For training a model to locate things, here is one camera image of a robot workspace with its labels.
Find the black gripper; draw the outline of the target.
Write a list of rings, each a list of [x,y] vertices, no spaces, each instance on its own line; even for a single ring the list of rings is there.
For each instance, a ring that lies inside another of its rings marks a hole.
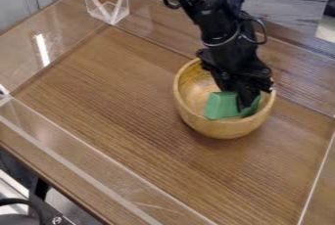
[[[252,106],[260,92],[272,92],[272,70],[252,45],[205,47],[195,51],[195,56],[220,90],[236,89],[240,111]]]

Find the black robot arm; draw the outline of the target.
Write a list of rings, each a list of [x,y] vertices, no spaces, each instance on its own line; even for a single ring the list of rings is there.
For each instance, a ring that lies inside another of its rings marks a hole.
[[[201,67],[217,87],[237,94],[237,108],[245,109],[256,97],[272,91],[272,70],[257,56],[266,43],[256,38],[261,20],[244,9],[245,0],[162,0],[181,9],[198,28],[204,48],[195,52]]]

